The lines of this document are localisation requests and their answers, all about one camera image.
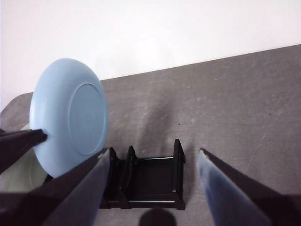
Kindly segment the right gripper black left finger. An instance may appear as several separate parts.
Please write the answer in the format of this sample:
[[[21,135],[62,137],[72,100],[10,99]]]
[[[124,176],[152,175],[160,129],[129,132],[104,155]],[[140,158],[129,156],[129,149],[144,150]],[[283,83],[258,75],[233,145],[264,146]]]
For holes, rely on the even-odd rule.
[[[71,171],[27,193],[0,196],[2,226],[91,226],[110,169],[104,149]]]

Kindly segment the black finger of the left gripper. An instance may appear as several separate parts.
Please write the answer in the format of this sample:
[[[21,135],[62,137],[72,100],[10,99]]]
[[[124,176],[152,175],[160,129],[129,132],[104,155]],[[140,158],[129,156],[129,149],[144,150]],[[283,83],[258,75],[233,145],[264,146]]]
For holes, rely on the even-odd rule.
[[[0,173],[6,171],[32,147],[45,142],[47,138],[42,129],[20,131],[0,129]]]

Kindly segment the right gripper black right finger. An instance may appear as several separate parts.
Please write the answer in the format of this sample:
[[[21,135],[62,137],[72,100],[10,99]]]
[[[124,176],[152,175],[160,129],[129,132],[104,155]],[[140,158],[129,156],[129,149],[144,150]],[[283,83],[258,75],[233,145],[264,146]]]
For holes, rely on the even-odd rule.
[[[216,226],[299,226],[301,196],[280,194],[208,150],[198,157],[200,184]]]

